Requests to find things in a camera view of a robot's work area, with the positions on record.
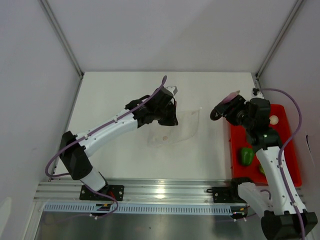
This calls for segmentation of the purple toy eggplant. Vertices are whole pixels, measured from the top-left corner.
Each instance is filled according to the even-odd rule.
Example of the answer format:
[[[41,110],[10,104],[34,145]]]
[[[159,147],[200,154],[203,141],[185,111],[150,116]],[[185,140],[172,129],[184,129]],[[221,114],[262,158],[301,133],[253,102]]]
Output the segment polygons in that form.
[[[210,113],[210,119],[212,121],[217,121],[223,116],[224,108],[231,102],[234,98],[239,95],[240,91],[231,92],[228,96],[226,96],[218,105],[214,107],[214,109]]]

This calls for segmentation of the clear dotted zip bag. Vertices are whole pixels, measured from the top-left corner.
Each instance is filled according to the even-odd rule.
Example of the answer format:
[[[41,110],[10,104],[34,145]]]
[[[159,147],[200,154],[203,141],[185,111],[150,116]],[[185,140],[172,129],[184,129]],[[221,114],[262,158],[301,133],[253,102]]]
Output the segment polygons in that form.
[[[152,123],[147,145],[151,148],[174,145],[192,138],[198,131],[201,108],[178,111],[176,113],[178,125],[163,126]]]

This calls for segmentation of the green bell pepper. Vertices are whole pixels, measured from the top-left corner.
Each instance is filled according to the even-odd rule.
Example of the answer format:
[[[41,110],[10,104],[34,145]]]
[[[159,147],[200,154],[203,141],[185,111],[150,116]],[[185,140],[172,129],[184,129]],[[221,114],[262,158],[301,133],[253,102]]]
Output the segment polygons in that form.
[[[252,148],[243,147],[240,150],[240,164],[242,166],[250,166],[253,162],[255,153]]]

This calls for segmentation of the bumpy green toy vegetable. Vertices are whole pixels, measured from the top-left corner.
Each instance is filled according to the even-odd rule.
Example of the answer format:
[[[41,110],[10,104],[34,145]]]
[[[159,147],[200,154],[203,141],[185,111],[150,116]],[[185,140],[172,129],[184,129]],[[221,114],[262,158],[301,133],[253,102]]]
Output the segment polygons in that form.
[[[264,169],[263,169],[263,167],[262,167],[261,164],[258,166],[258,169],[259,169],[259,172],[260,172],[262,175],[265,175],[265,171],[264,171]]]

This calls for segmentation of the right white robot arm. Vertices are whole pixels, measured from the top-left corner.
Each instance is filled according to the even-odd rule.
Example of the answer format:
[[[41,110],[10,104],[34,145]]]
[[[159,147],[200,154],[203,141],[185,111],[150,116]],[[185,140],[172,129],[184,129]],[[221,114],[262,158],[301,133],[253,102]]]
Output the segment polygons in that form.
[[[271,104],[253,97],[245,100],[238,92],[225,97],[211,111],[213,121],[224,117],[231,125],[245,129],[248,143],[259,160],[267,179],[270,199],[264,198],[252,182],[236,184],[228,189],[234,202],[242,199],[260,218],[268,240],[304,240],[317,225],[315,212],[307,211],[291,179],[279,133],[270,127]]]

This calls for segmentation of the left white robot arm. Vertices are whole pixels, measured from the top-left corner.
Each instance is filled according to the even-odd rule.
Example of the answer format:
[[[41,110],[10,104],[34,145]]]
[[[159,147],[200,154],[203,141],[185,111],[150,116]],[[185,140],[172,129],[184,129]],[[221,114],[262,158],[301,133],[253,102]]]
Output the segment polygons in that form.
[[[176,86],[161,87],[152,95],[145,95],[129,102],[114,118],[97,128],[62,135],[59,158],[73,180],[81,181],[97,200],[108,196],[108,183],[96,170],[90,157],[113,139],[156,121],[161,126],[177,126]]]

